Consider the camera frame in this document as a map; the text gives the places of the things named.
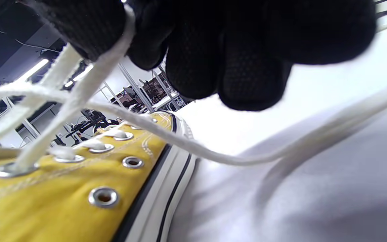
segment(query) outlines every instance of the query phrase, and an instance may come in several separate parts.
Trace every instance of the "ceiling light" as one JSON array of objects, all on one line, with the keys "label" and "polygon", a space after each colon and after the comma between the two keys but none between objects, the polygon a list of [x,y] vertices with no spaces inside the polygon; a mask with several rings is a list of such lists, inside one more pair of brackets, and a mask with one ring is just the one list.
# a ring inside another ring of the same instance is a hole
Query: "ceiling light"
[{"label": "ceiling light", "polygon": [[26,81],[30,76],[32,76],[35,72],[40,70],[45,64],[47,64],[49,60],[44,59],[40,61],[38,64],[36,64],[31,70],[27,71],[25,74],[23,74],[20,78],[17,78],[15,81]]},{"label": "ceiling light", "polygon": [[73,80],[74,80],[74,81],[80,80],[81,78],[83,78],[84,76],[86,76],[86,74],[87,74],[88,72],[90,72],[90,70],[92,70],[92,68],[93,68],[93,65],[87,66],[86,69],[85,69],[85,71],[82,72],[82,73],[80,73],[80,74],[79,74],[78,76],[76,76]]},{"label": "ceiling light", "polygon": [[69,82],[67,82],[64,86],[65,87],[69,87],[69,86],[71,86],[73,84],[73,81],[69,81]]}]

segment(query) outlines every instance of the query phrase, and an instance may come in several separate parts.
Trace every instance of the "white table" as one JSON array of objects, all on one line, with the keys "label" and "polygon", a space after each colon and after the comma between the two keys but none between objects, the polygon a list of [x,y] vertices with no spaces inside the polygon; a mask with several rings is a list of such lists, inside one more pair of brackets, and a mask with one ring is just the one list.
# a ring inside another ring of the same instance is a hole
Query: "white table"
[{"label": "white table", "polygon": [[[370,49],[356,60],[321,67],[295,66],[283,100],[269,110],[237,112],[225,107],[217,96],[212,96],[192,102],[177,113],[190,125],[195,139],[211,150],[229,155],[251,155],[273,151],[298,139],[336,112],[331,107],[352,102],[385,86],[387,30],[378,34]],[[318,113],[321,115],[314,117],[313,121],[307,120],[292,127]],[[297,234],[300,227],[294,230],[292,225],[289,227],[280,223],[275,214],[287,215],[290,211],[291,221],[296,222],[297,214],[303,211],[295,208],[308,199],[303,197],[306,196],[304,194],[314,193],[315,190],[309,193],[300,190],[302,192],[295,200],[264,204],[272,195],[268,193],[267,184],[270,181],[266,178],[274,165],[230,167],[210,161],[199,162],[175,212],[168,241],[290,241],[282,235]],[[338,206],[323,213],[327,212],[334,216]],[[318,227],[321,223],[304,225]]]},{"label": "white table", "polygon": [[[173,98],[176,98],[176,97],[178,97],[179,95],[180,95],[180,94],[179,94],[178,92],[171,92],[171,96],[172,96]],[[158,103],[154,104],[154,105],[153,105],[153,108],[154,108],[155,110],[158,110],[158,109],[160,109],[161,107],[167,105],[167,103],[169,103],[170,101],[171,101],[171,98],[167,95],[165,98],[162,98],[161,101],[159,101]]]}]

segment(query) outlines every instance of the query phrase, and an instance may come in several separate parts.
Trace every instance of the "shoe eyelet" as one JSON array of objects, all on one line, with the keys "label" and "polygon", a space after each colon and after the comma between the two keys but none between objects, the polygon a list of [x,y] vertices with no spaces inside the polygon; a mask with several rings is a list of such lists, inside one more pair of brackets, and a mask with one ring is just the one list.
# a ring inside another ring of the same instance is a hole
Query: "shoe eyelet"
[{"label": "shoe eyelet", "polygon": [[89,148],[89,152],[94,153],[94,154],[101,154],[101,153],[106,153],[107,151],[114,149],[114,146],[112,144],[104,144],[104,145],[105,145],[104,150],[95,150],[95,149]]},{"label": "shoe eyelet", "polygon": [[98,187],[89,193],[88,200],[98,208],[113,208],[119,203],[120,197],[113,188]]},{"label": "shoe eyelet", "polygon": [[17,176],[25,176],[38,170],[38,168],[40,167],[38,163],[35,163],[33,166],[28,167],[26,170],[18,171],[16,169],[13,169],[13,166],[14,166],[14,162],[1,165],[0,177],[11,178],[11,177],[17,177]]},{"label": "shoe eyelet", "polygon": [[122,164],[124,167],[131,169],[139,169],[144,166],[144,162],[135,156],[128,156],[124,158]]},{"label": "shoe eyelet", "polygon": [[131,128],[132,128],[133,130],[143,130],[142,128],[138,128],[138,127],[135,127],[135,126],[132,126],[132,125],[131,125]]},{"label": "shoe eyelet", "polygon": [[57,158],[57,157],[54,157],[53,159],[56,162],[60,162],[60,163],[79,163],[79,162],[82,162],[85,160],[85,158],[81,155],[74,156],[74,159],[62,159],[62,158]]},{"label": "shoe eyelet", "polygon": [[132,133],[126,132],[125,134],[126,134],[125,138],[116,138],[116,137],[114,137],[114,140],[116,140],[116,141],[124,141],[124,140],[128,140],[128,139],[132,139],[134,137],[134,135]]}]

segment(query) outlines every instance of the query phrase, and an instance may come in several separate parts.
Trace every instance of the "black glove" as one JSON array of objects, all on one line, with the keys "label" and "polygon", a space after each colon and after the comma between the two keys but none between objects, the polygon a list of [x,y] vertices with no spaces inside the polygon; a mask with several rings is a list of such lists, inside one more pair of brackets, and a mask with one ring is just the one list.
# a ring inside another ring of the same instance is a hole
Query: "black glove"
[{"label": "black glove", "polygon": [[[218,93],[230,108],[278,102],[293,63],[323,65],[361,54],[376,30],[373,0],[128,0],[140,68],[161,63],[181,95]],[[123,33],[120,0],[36,0],[32,6],[92,61]]]}]

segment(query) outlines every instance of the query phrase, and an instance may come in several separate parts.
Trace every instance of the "white surface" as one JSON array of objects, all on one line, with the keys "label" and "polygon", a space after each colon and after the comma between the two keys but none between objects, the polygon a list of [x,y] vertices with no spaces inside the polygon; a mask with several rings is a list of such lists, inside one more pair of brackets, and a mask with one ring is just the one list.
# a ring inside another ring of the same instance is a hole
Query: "white surface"
[{"label": "white surface", "polygon": [[[336,105],[386,85],[387,30],[354,61],[295,66],[284,99],[272,109],[236,112],[213,96],[177,114],[206,147],[252,155],[298,139]],[[387,115],[311,158],[243,168],[199,162],[169,241],[387,241]]]},{"label": "white surface", "polygon": [[[172,97],[178,97],[179,93],[178,92],[171,92]],[[171,98],[167,95],[165,98],[162,98],[161,101],[153,105],[154,109],[160,109],[161,107],[165,106],[167,103],[171,101]]]}]

